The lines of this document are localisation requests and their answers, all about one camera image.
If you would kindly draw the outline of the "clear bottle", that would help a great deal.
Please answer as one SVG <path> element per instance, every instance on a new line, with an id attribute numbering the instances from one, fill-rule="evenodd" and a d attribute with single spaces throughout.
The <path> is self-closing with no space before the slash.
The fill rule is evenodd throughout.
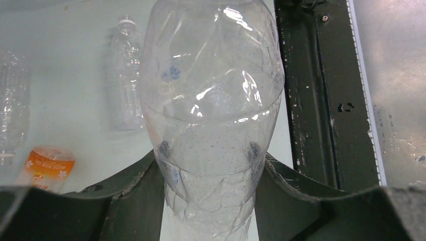
<path id="1" fill-rule="evenodd" d="M 156 1 L 141 103 L 172 240 L 247 240 L 284 87 L 263 1 Z"/>

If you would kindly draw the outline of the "clear bottle caps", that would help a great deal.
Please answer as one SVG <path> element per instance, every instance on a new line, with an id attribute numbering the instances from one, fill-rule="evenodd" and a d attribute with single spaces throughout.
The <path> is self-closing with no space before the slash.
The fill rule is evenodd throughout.
<path id="1" fill-rule="evenodd" d="M 119 17 L 111 39 L 107 88 L 112 119 L 119 131 L 143 128 L 138 86 L 143 36 L 129 15 Z"/>

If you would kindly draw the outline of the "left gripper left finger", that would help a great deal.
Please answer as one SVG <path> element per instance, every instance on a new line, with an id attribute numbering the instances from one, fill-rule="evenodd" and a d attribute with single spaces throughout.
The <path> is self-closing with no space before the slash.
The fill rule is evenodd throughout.
<path id="1" fill-rule="evenodd" d="M 164 181 L 149 152 L 80 192 L 1 187 L 1 240 L 159 240 Z"/>

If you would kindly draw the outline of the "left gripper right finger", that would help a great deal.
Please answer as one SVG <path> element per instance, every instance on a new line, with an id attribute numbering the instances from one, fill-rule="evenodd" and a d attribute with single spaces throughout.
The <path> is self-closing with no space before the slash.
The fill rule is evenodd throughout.
<path id="1" fill-rule="evenodd" d="M 425 189 L 348 193 L 267 155 L 255 215 L 259 240 L 425 240 Z"/>

